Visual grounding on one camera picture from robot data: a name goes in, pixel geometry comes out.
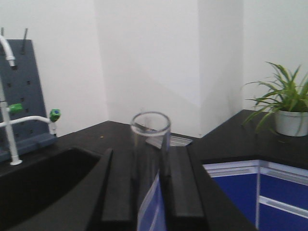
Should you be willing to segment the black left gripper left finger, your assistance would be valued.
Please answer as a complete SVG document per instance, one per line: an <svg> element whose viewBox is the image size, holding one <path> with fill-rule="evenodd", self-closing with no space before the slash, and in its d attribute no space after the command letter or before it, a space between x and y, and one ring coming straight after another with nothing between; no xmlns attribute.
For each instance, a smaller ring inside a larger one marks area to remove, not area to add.
<svg viewBox="0 0 308 231"><path fill-rule="evenodd" d="M135 188L132 150L113 150L107 178L87 227L89 231L134 231Z"/></svg>

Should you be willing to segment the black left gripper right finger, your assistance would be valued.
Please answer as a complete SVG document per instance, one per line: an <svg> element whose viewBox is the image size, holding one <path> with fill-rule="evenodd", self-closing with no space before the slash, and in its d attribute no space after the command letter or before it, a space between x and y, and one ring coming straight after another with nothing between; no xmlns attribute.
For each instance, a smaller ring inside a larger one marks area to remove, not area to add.
<svg viewBox="0 0 308 231"><path fill-rule="evenodd" d="M189 147L170 147L163 196L169 231L254 231Z"/></svg>

